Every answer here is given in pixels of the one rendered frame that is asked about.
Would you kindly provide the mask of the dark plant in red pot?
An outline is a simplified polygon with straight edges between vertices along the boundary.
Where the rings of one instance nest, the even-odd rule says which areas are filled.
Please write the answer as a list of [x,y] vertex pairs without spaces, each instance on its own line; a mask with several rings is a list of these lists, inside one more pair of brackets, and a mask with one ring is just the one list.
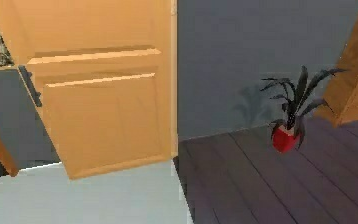
[[337,73],[343,72],[346,72],[346,69],[322,69],[315,74],[311,80],[308,80],[308,68],[302,65],[297,84],[292,83],[289,78],[263,78],[263,81],[267,81],[267,84],[262,88],[262,91],[278,85],[284,90],[283,94],[274,95],[273,99],[285,100],[285,102],[281,104],[281,109],[285,113],[285,118],[276,119],[270,122],[270,125],[272,126],[272,146],[279,153],[286,153],[293,147],[300,149],[306,135],[304,117],[307,114],[321,106],[328,107],[332,110],[329,103],[324,98],[317,98],[313,99],[304,110],[301,111],[302,106],[321,81],[329,76],[335,76]]

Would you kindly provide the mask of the light wooden cupboard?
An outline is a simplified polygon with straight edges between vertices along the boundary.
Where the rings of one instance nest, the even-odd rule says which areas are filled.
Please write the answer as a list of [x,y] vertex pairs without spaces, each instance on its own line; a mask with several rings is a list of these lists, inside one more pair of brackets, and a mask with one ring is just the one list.
[[322,106],[314,112],[315,117],[328,120],[334,127],[358,121],[358,17],[337,66],[346,72],[331,78],[323,94],[331,109]]

